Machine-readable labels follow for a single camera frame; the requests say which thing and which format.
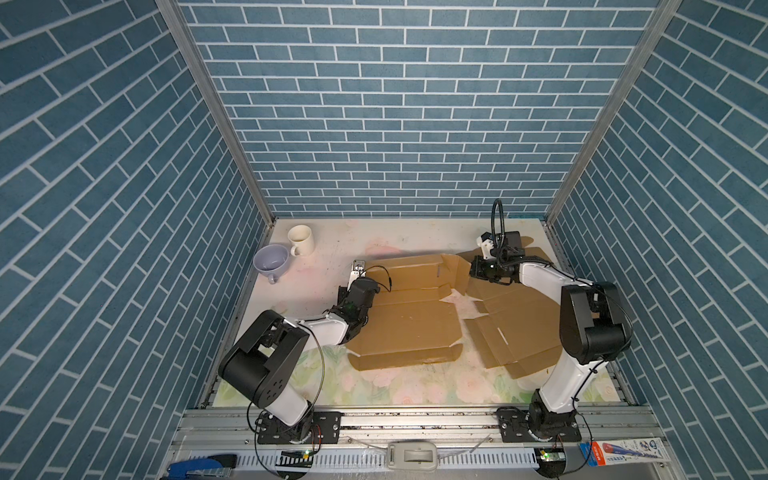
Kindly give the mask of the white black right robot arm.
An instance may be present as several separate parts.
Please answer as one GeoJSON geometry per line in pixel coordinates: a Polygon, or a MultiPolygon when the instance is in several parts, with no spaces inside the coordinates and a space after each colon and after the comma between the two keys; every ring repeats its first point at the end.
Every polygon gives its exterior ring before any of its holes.
{"type": "Polygon", "coordinates": [[[480,315],[466,325],[484,366],[502,367],[514,379],[551,371],[526,410],[498,410],[503,440],[579,441],[579,394],[632,337],[617,288],[535,256],[476,256],[470,276],[467,293],[480,315]]]}

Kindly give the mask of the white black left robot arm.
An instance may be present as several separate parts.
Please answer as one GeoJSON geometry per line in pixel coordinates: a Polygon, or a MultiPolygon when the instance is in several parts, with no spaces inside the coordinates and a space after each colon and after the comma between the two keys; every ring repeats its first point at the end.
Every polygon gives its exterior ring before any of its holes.
{"type": "Polygon", "coordinates": [[[300,356],[357,336],[381,287],[371,278],[359,277],[341,287],[337,304],[316,318],[291,320],[273,310],[263,311],[224,355],[219,376],[277,420],[288,441],[305,439],[312,428],[314,403],[289,386],[300,356]]]}

